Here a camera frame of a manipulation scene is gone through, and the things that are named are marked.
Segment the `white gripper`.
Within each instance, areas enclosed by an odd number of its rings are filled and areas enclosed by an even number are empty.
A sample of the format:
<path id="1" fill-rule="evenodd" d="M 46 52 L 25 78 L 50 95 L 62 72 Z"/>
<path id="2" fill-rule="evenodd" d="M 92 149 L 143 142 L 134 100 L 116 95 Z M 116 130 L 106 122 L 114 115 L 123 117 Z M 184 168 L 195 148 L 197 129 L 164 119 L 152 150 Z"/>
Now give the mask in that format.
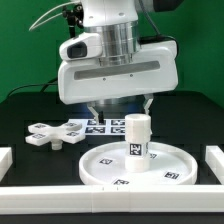
<path id="1" fill-rule="evenodd" d="M 143 109 L 148 115 L 154 99 L 150 93 L 173 90 L 178 84 L 176 55 L 176 42 L 164 41 L 142 45 L 125 65 L 101 67 L 97 58 L 63 61 L 58 71 L 59 97 L 65 104 L 90 102 L 87 108 L 99 125 L 104 115 L 92 101 L 146 94 Z"/>

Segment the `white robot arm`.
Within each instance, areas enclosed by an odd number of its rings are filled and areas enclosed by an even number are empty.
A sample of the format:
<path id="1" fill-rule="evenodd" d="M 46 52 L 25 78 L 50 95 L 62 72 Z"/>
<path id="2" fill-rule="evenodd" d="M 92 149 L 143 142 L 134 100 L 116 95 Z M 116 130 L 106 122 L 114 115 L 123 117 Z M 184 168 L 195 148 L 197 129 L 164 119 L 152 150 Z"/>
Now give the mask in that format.
<path id="1" fill-rule="evenodd" d="M 178 84 L 175 40 L 138 35 L 138 13 L 176 9 L 183 0 L 72 0 L 81 8 L 84 32 L 64 42 L 59 53 L 59 97 L 85 103 L 95 118 L 97 101 L 152 95 Z"/>

